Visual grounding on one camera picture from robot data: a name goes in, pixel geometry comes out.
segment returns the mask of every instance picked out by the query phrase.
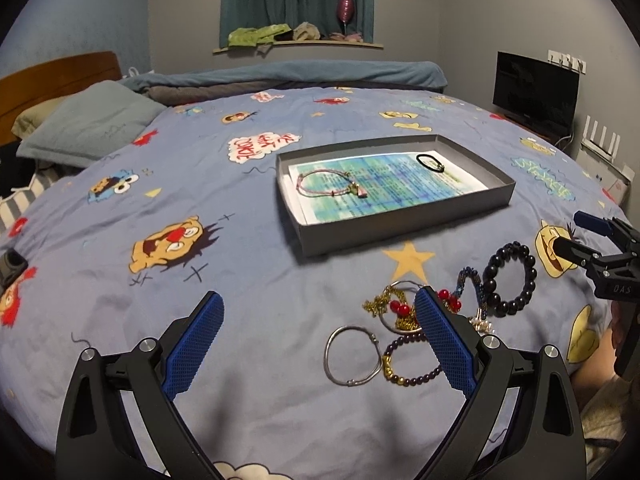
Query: striped cloth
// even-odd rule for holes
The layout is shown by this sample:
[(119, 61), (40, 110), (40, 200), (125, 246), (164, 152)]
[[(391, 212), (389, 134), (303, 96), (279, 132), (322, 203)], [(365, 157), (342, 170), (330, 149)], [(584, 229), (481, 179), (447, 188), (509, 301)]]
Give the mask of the striped cloth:
[(12, 189), (13, 194), (6, 198), (0, 198), (0, 234), (10, 229), (31, 203), (49, 189), (54, 182), (78, 171), (75, 168), (56, 165), (49, 166), (44, 170), (37, 170), (27, 187)]

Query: jewelry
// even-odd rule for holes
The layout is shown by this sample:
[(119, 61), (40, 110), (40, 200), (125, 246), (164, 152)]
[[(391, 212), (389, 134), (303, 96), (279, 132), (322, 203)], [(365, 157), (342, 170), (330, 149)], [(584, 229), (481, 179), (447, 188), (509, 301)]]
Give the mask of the jewelry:
[[(508, 262), (513, 258), (519, 259), (525, 268), (524, 286), (520, 295), (511, 301), (503, 301), (500, 294), (495, 292), (497, 283), (495, 277), (498, 275), (499, 267), (502, 267), (505, 262)], [(536, 258), (529, 254), (529, 248), (526, 245), (521, 245), (519, 242), (513, 242), (506, 244), (504, 247), (498, 249), (495, 254), (489, 259), (489, 264), (484, 270), (483, 287), (484, 287), (484, 300), (486, 304), (495, 309), (495, 313), (499, 317), (504, 317), (506, 314), (513, 316), (521, 311), (526, 304), (531, 301), (533, 291), (536, 289), (536, 276), (538, 272), (534, 268), (536, 265)]]
[[(329, 370), (329, 348), (331, 347), (331, 344), (334, 342), (334, 339), (339, 334), (341, 334), (342, 332), (346, 332), (347, 330), (358, 330), (359, 332), (364, 332), (369, 336), (369, 339), (373, 343), (373, 346), (376, 347), (376, 352), (378, 354), (378, 363), (376, 364), (376, 367), (373, 369), (373, 371), (364, 379), (350, 379), (348, 381), (339, 381), (331, 373), (331, 370)], [(329, 336), (329, 339), (327, 340), (326, 345), (324, 347), (324, 373), (332, 383), (337, 384), (338, 386), (362, 386), (363, 384), (367, 384), (370, 380), (372, 380), (379, 373), (380, 370), (382, 370), (382, 354), (380, 353), (378, 338), (373, 332), (370, 332), (369, 330), (361, 326), (347, 325), (347, 326), (341, 326), (340, 328), (337, 328), (336, 330), (334, 330), (334, 333), (332, 333)]]
[[(435, 162), (436, 167), (434, 168), (433, 166), (430, 166), (429, 164), (426, 164), (423, 161), (421, 161), (420, 158), (424, 156), (426, 156), (427, 158), (430, 158), (433, 162)], [(429, 153), (420, 153), (419, 155), (415, 156), (415, 160), (417, 160), (421, 166), (427, 168), (427, 170), (434, 171), (435, 173), (444, 173), (444, 164), (442, 164), (433, 155), (429, 155)]]
[(425, 336), (424, 333), (403, 335), (393, 341), (388, 347), (386, 347), (386, 351), (382, 356), (382, 373), (384, 374), (387, 381), (390, 381), (393, 384), (397, 384), (398, 386), (415, 386), (416, 384), (428, 383), (440, 374), (440, 372), (442, 371), (441, 365), (439, 365), (433, 372), (429, 372), (428, 374), (425, 374), (423, 376), (418, 376), (411, 379), (405, 379), (404, 377), (401, 377), (394, 373), (394, 370), (391, 367), (391, 354), (394, 352), (394, 350), (405, 343), (409, 344), (422, 341), (427, 341), (427, 336)]
[[(342, 189), (332, 189), (331, 191), (315, 191), (313, 189), (306, 189), (302, 187), (302, 181), (306, 179), (309, 175), (313, 175), (314, 173), (332, 173), (338, 176), (341, 176), (343, 179), (348, 181), (347, 187)], [(358, 198), (366, 198), (367, 191), (358, 184), (355, 180), (352, 179), (351, 173), (348, 171), (338, 171), (338, 170), (312, 170), (307, 171), (306, 173), (300, 173), (298, 175), (298, 180), (296, 182), (296, 191), (300, 193), (302, 196), (308, 196), (310, 198), (316, 196), (340, 196), (347, 195), (349, 193), (356, 195)]]
[(460, 270), (458, 273), (456, 289), (453, 293), (449, 292), (446, 288), (443, 288), (438, 292), (438, 297), (450, 311), (454, 314), (458, 313), (462, 307), (462, 303), (460, 303), (459, 298), (465, 290), (465, 280), (467, 278), (471, 278), (471, 282), (473, 283), (476, 291), (476, 301), (478, 302), (478, 311), (476, 312), (476, 315), (470, 316), (467, 319), (476, 329), (476, 332), (481, 334), (492, 334), (494, 333), (494, 328), (492, 327), (491, 322), (486, 320), (487, 305), (484, 300), (484, 287), (482, 286), (480, 275), (477, 270), (471, 267), (465, 267)]
[[(407, 335), (420, 333), (422, 329), (418, 324), (418, 320), (415, 318), (415, 307), (409, 306), (404, 291), (397, 288), (401, 283), (411, 283), (418, 289), (424, 287), (424, 285), (412, 282), (411, 280), (399, 280), (393, 282), (391, 285), (387, 285), (382, 291), (382, 294), (376, 296), (373, 301), (365, 301), (362, 307), (367, 312), (370, 312), (373, 317), (379, 317), (386, 329), (394, 334)], [(395, 296), (397, 299), (392, 300), (391, 296)], [(385, 320), (384, 315), (387, 312), (387, 305), (391, 309), (391, 312), (398, 316), (395, 327), (389, 325)]]

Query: gray box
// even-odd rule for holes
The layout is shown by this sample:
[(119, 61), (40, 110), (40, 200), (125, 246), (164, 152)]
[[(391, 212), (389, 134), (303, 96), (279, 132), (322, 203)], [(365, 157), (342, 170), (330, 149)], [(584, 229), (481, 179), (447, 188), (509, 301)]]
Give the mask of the gray box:
[[(296, 164), (345, 156), (431, 150), (437, 150), (476, 177), (487, 189), (394, 211), (312, 225), (299, 224), (283, 189), (283, 177), (289, 175), (289, 167)], [(484, 158), (440, 135), (382, 137), (280, 153), (276, 160), (276, 178), (305, 256), (384, 240), (507, 206), (516, 185), (509, 175)]]

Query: blue duvet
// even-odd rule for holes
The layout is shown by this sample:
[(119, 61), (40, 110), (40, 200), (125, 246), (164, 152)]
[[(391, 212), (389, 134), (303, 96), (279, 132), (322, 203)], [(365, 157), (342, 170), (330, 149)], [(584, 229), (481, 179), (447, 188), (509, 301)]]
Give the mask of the blue duvet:
[[(276, 154), (429, 129), (512, 176), (510, 206), (303, 258), (276, 189)], [(429, 91), (308, 88), (168, 108), (132, 144), (52, 186), (0, 237), (0, 251), (13, 247), (30, 264), (1, 298), (0, 399), (53, 451), (66, 387), (87, 345), (102, 354), (129, 351), (215, 290), (225, 322), (175, 404), (226, 478), (411, 479), (456, 418), (462, 394), (443, 374), (409, 388), (382, 374), (361, 387), (336, 386), (322, 369), (329, 334), (361, 325), (386, 347), (396, 336), (363, 310), (365, 300), (402, 278), (453, 290), (461, 268), (482, 271), (517, 240), (536, 257), (537, 287), (523, 311), (492, 320), (496, 333), (512, 348), (552, 343), (574, 370), (597, 347), (609, 310), (584, 271), (553, 254), (552, 241), (571, 237), (614, 252), (608, 240), (572, 225), (578, 209), (624, 218), (564, 153)], [(501, 296), (515, 297), (522, 276), (520, 264), (501, 269)], [(476, 309), (467, 290), (462, 312)], [(343, 334), (332, 347), (338, 378), (363, 377), (375, 363), (362, 334)], [(437, 364), (426, 342), (393, 355), (405, 377)], [(130, 413), (146, 458), (162, 470), (139, 415)], [(508, 417), (500, 416), (492, 441)]]

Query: tv stand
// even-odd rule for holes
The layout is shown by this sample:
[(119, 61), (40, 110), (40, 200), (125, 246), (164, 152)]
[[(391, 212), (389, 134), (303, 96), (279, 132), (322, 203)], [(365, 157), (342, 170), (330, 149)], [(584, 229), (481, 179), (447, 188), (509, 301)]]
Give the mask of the tv stand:
[(539, 130), (536, 131), (535, 129), (533, 129), (534, 128), (533, 123), (531, 121), (527, 121), (523, 117), (519, 117), (514, 114), (501, 113), (501, 112), (496, 112), (496, 115), (503, 118), (505, 121), (509, 121), (510, 123), (517, 124), (523, 130), (526, 130), (530, 134), (534, 134), (535, 136), (540, 137), (540, 139), (546, 140), (546, 142), (549, 142), (550, 144), (555, 144), (556, 142), (558, 142), (558, 139), (554, 139), (551, 136), (545, 134), (544, 132), (540, 132)]

